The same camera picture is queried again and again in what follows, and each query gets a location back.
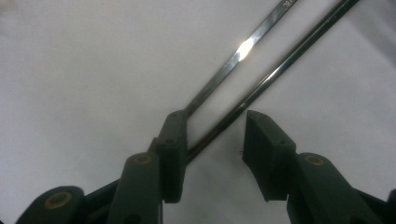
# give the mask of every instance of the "shiny metal bar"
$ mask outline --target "shiny metal bar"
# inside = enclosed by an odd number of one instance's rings
[[[321,36],[340,20],[359,0],[340,1],[284,58],[256,84],[204,137],[188,152],[190,163],[219,134],[227,129],[272,83],[294,64]]]
[[[254,33],[244,41],[231,58],[209,80],[201,91],[192,99],[185,108],[190,117],[198,107],[212,94],[217,86],[233,71],[233,69],[247,56],[250,50],[265,36],[271,28],[286,14],[297,0],[282,0],[274,10],[264,19]]]

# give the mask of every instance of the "steel rod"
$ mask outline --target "steel rod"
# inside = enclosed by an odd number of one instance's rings
[[[219,134],[227,129],[275,80],[291,67],[321,36],[340,20],[359,0],[340,1],[279,63],[266,74],[231,110],[188,152],[190,163]]]
[[[272,27],[288,12],[297,0],[282,0],[274,10],[264,19],[256,31],[242,43],[239,49],[231,58],[220,68],[220,70],[209,80],[201,91],[192,99],[185,108],[190,117],[198,107],[212,94],[221,82],[231,74],[235,67],[244,60],[250,50],[271,30]]]

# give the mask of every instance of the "white surface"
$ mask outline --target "white surface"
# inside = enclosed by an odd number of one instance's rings
[[[271,1],[0,1],[0,220],[119,178]],[[189,122],[196,141],[336,1],[300,0]],[[360,1],[250,108],[386,200],[396,187],[396,3]],[[241,160],[246,114],[188,167],[164,223],[290,223]]]

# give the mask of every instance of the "metal rod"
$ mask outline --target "metal rod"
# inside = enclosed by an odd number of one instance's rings
[[[264,19],[254,33],[242,43],[239,49],[209,80],[201,91],[192,99],[185,108],[190,117],[198,107],[212,94],[221,82],[233,71],[233,69],[247,56],[250,50],[271,30],[271,28],[288,12],[297,0],[282,0],[274,10]]]
[[[280,60],[257,85],[252,88],[231,110],[188,152],[190,163],[219,134],[227,129],[274,81],[294,64],[321,36],[340,20],[359,0],[340,1],[289,53]]]

